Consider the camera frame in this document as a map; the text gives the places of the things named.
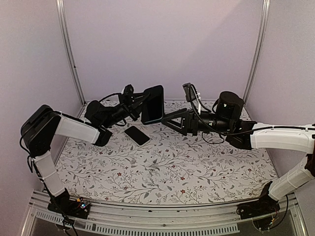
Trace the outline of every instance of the black phone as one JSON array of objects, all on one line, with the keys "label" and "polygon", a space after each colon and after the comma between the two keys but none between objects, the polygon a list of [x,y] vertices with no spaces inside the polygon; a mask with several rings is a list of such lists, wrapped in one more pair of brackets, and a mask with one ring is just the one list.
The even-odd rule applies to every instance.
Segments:
[{"label": "black phone", "polygon": [[125,130],[125,133],[134,140],[139,146],[144,145],[150,138],[140,131],[137,127],[131,126]]},{"label": "black phone", "polygon": [[149,97],[142,107],[141,122],[154,124],[161,121],[164,115],[164,91],[162,85],[147,88],[143,91],[149,93]]}]

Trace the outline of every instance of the black rectangular object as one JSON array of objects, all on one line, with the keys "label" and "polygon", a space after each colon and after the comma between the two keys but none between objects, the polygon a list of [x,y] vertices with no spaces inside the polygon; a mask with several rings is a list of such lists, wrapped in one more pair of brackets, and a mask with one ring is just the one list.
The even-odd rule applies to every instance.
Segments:
[{"label": "black rectangular object", "polygon": [[141,122],[143,124],[154,124],[160,122],[164,115],[163,86],[157,85],[147,88],[144,90],[144,93],[149,93],[150,95],[143,105]]},{"label": "black rectangular object", "polygon": [[125,133],[134,140],[138,145],[144,145],[150,138],[141,132],[137,127],[131,126],[125,130]]}]

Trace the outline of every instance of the floral tablecloth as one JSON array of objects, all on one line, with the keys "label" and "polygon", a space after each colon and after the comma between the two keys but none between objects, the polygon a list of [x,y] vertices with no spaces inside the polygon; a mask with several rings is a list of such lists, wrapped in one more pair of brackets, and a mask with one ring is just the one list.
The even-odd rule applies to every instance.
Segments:
[{"label": "floral tablecloth", "polygon": [[[184,107],[189,108],[185,101],[165,102],[166,113]],[[242,119],[249,119],[245,110]],[[150,141],[136,145],[124,133],[130,125]],[[219,203],[257,197],[263,185],[277,177],[264,149],[240,150],[227,142],[210,145],[201,134],[185,137],[163,124],[144,126],[131,119],[111,131],[105,147],[68,139],[57,169],[71,195],[161,205]],[[204,137],[220,141],[217,134]]]}]

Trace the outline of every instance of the white wall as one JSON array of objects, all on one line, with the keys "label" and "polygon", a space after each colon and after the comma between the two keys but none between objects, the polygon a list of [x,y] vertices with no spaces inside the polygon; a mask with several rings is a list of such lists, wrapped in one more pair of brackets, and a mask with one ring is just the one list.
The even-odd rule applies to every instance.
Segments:
[{"label": "white wall", "polygon": [[72,115],[80,104],[54,0],[1,1],[0,29],[0,235],[16,236],[41,186],[19,147],[20,128],[42,104]]},{"label": "white wall", "polygon": [[[315,119],[315,2],[271,1],[268,27],[247,109],[258,121],[310,124]],[[271,150],[283,175],[304,156]],[[315,235],[315,181],[296,191],[310,235]]]},{"label": "white wall", "polygon": [[184,99],[243,95],[257,41],[262,0],[67,0],[66,19],[87,100],[162,84]]}]

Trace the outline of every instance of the vertical metal post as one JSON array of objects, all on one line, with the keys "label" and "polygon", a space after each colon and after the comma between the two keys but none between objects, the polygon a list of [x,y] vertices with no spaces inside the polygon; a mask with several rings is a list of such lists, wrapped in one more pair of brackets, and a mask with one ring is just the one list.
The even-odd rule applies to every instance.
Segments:
[{"label": "vertical metal post", "polygon": [[59,17],[59,22],[60,22],[60,28],[61,28],[61,32],[62,32],[62,36],[63,36],[64,47],[65,47],[65,51],[67,54],[67,58],[68,58],[71,74],[73,77],[74,85],[75,85],[76,91],[78,93],[80,102],[82,105],[84,105],[86,103],[86,101],[85,101],[85,98],[83,95],[81,83],[80,83],[80,80],[78,77],[78,72],[77,72],[77,69],[75,66],[74,57],[73,57],[73,53],[72,53],[72,49],[71,49],[69,33],[68,33],[68,29],[67,29],[67,23],[65,20],[63,0],[56,0],[56,3],[57,3],[57,12],[58,12],[58,17]]},{"label": "vertical metal post", "polygon": [[252,84],[255,78],[256,70],[257,70],[257,65],[259,62],[259,56],[262,48],[262,43],[264,40],[266,28],[267,28],[267,21],[268,21],[268,13],[269,13],[269,5],[270,5],[270,0],[264,0],[263,5],[262,5],[262,12],[261,12],[261,18],[260,18],[260,26],[259,26],[259,33],[258,33],[258,39],[257,39],[257,44],[256,44],[256,49],[255,49],[255,54],[252,60],[252,66],[249,74],[249,78],[247,80],[243,100],[246,105],[248,98],[250,96],[250,92],[252,89]]}]

